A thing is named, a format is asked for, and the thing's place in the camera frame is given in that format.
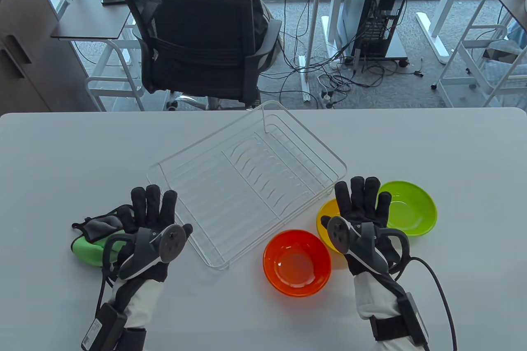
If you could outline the person's left hand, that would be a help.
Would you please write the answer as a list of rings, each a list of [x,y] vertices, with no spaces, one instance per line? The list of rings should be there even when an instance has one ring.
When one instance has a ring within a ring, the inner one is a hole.
[[[111,236],[109,242],[123,242],[113,264],[117,279],[152,279],[163,283],[168,266],[183,251],[193,232],[191,224],[175,223],[177,193],[161,193],[159,186],[137,187],[131,191],[134,232]]]

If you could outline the person's right hand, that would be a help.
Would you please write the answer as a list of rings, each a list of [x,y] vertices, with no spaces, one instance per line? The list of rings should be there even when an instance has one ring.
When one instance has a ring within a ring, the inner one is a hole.
[[[406,234],[387,226],[392,196],[380,192],[376,177],[354,177],[334,186],[339,215],[322,216],[333,247],[342,254],[353,275],[368,272],[393,280],[410,257]]]

